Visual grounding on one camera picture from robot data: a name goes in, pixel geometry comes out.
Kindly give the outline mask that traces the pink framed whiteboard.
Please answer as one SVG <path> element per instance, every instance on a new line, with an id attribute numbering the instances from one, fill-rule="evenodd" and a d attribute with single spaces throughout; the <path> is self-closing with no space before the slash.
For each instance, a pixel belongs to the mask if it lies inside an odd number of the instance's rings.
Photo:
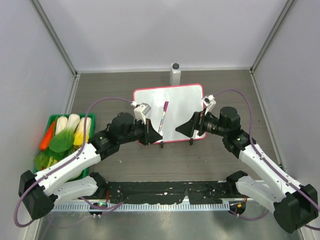
<path id="1" fill-rule="evenodd" d="M 175 131 L 175 128 L 191 119 L 194 112 L 204 109 L 203 86 L 199 83 L 136 89 L 133 100 L 138 104 L 149 104 L 151 110 L 146 117 L 158 131 L 165 101 L 169 101 L 163 122 L 162 142 L 184 142 L 191 138 Z"/>

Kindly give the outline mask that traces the purple capped marker pen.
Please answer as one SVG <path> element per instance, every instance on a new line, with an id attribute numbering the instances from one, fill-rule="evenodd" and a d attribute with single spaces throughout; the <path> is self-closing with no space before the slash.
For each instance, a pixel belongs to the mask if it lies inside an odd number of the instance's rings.
<path id="1" fill-rule="evenodd" d="M 165 101 L 165 102 L 164 102 L 164 105 L 163 105 L 162 116 L 161 116 L 160 123 L 159 123 L 159 127 L 158 127 L 158 133 L 159 133 L 161 136 L 163 135 L 163 124 L 164 124 L 166 112 L 167 112 L 167 109 L 168 109 L 168 105 L 169 105 L 169 101 Z"/>

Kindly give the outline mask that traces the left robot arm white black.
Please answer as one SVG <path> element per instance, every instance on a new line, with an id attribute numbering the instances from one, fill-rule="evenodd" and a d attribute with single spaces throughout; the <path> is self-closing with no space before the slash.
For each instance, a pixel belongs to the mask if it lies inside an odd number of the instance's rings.
<path id="1" fill-rule="evenodd" d="M 151 120 L 136 120 L 127 112 L 119 113 L 106 127 L 95 133 L 79 150 L 47 169 L 37 173 L 30 170 L 21 174 L 19 200 L 15 207 L 14 222 L 18 227 L 18 210 L 23 204 L 31 220 L 47 215 L 58 202 L 93 196 L 100 200 L 107 192 L 97 175 L 69 181 L 76 173 L 95 165 L 117 153 L 120 145 L 138 141 L 142 145 L 153 144 L 162 139 L 152 126 Z"/>

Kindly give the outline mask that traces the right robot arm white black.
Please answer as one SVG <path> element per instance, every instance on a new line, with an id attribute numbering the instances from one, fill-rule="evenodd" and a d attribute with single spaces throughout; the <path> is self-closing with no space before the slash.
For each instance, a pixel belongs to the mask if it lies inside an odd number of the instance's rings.
<path id="1" fill-rule="evenodd" d="M 176 132 L 191 137 L 211 133 L 222 137 L 224 147 L 247 164 L 264 181 L 259 183 L 247 173 L 237 171 L 227 177 L 226 193 L 233 198 L 245 195 L 273 214 L 287 233 L 306 226 L 319 216 L 318 192 L 311 185 L 302 185 L 275 164 L 241 127 L 241 118 L 233 107 L 223 107 L 219 117 L 206 109 L 194 112 Z"/>

